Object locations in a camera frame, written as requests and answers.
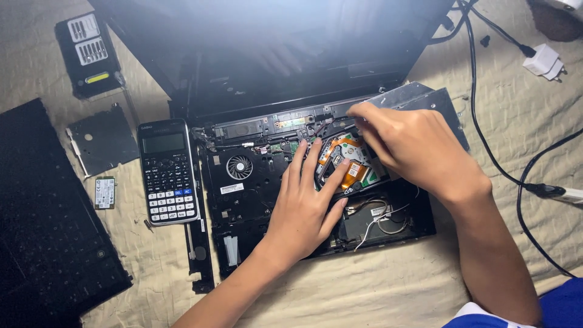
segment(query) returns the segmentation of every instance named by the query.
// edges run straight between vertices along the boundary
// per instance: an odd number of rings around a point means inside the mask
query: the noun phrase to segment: beige fabric
[[[482,0],[477,5],[515,38],[536,46],[547,42],[534,29],[524,1]],[[64,127],[120,102],[120,93],[93,102],[71,96],[69,78],[53,28],[56,22],[90,11],[84,0],[4,0],[0,2],[0,111],[42,97],[71,163]],[[482,130],[501,165],[518,177],[529,158],[583,127],[583,47],[580,41],[550,43],[566,64],[563,84],[548,82],[521,67],[524,57],[472,17],[477,46],[477,112]],[[168,99],[127,48],[113,36],[122,71],[142,122],[168,117]],[[560,277],[521,232],[515,213],[517,188],[487,158],[469,114],[470,72],[465,28],[452,41],[428,47],[409,79],[432,88],[446,86],[472,147],[472,155],[494,183],[494,195],[524,255],[539,292],[561,284]],[[128,121],[133,125],[131,116]],[[583,188],[583,138],[546,155],[531,182]],[[134,286],[83,316],[86,327],[167,327],[202,296],[191,290],[180,225],[146,229],[142,178],[137,160],[106,172],[117,178],[116,209],[99,211]],[[94,179],[84,180],[93,198]],[[459,270],[454,224],[435,200],[438,234],[404,245],[302,261],[277,281],[243,316],[240,327],[440,327],[469,298]],[[562,265],[583,274],[583,212],[553,200],[524,197],[524,216],[541,245]]]

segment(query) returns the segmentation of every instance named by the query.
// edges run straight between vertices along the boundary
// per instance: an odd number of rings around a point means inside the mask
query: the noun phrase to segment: laptop lid
[[[454,0],[89,0],[201,121],[400,85]]]

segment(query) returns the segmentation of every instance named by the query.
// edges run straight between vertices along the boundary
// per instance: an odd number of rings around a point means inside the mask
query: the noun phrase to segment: calculator
[[[186,122],[174,118],[141,124],[138,142],[150,223],[200,219]]]

